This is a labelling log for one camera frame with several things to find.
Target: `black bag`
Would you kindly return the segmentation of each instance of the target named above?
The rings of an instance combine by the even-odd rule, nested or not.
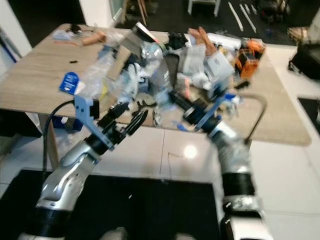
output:
[[[288,69],[303,73],[311,79],[320,80],[320,43],[302,43],[289,61]]]

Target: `black cable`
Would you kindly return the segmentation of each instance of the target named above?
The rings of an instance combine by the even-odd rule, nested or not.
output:
[[[47,135],[48,135],[48,129],[50,121],[52,120],[52,117],[58,112],[59,109],[61,109],[63,106],[68,104],[73,104],[74,100],[66,101],[64,103],[61,103],[59,106],[57,106],[49,115],[48,119],[45,122],[45,126],[43,129],[43,161],[42,161],[42,183],[45,182],[46,179],[46,173],[47,173],[47,162],[48,162],[48,142],[47,142]]]
[[[243,97],[245,99],[257,100],[258,102],[261,103],[261,106],[262,106],[259,117],[255,121],[255,124],[253,125],[253,127],[252,127],[251,131],[249,132],[248,136],[244,139],[244,143],[247,145],[247,144],[250,143],[252,135],[254,134],[257,126],[259,125],[262,117],[264,116],[268,104],[267,104],[267,100],[263,96],[260,96],[260,95],[256,95],[256,94],[252,94],[252,93],[246,93],[246,94],[240,94],[239,96]]]

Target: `white stool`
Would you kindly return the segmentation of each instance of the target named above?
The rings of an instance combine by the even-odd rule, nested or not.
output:
[[[221,2],[221,0],[189,0],[188,13],[189,13],[189,15],[191,15],[193,3],[215,4],[215,6],[214,6],[214,16],[217,17],[218,16],[219,7],[220,7],[220,2]]]

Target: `blue label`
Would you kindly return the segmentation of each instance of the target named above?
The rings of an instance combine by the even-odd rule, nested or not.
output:
[[[59,89],[68,94],[75,95],[78,82],[79,82],[78,75],[75,72],[70,71],[64,75],[63,81]]]

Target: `white tile floor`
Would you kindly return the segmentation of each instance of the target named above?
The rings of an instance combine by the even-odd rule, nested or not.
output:
[[[312,144],[301,147],[254,141],[251,145],[252,167],[274,239],[317,240],[320,235],[320,137],[297,96],[319,97],[320,84],[287,71],[288,61],[295,51],[291,46],[268,45],[266,54],[305,124]],[[63,131],[57,130],[56,134],[62,156],[88,131],[83,130],[69,140]],[[194,158],[186,157],[192,154],[195,154]],[[21,168],[40,168],[41,158],[42,139],[24,137],[0,165],[0,196]],[[141,127],[114,152],[106,153],[93,172],[213,181],[219,196],[219,171],[217,151],[203,134]]]

